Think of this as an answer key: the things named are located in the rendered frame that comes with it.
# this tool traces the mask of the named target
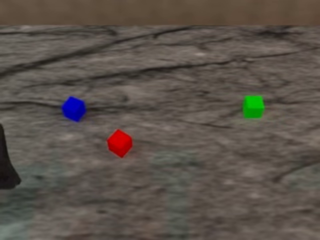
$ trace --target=gray rock surface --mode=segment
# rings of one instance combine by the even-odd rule
[[[0,240],[320,239],[320,27],[2,26],[0,62]]]

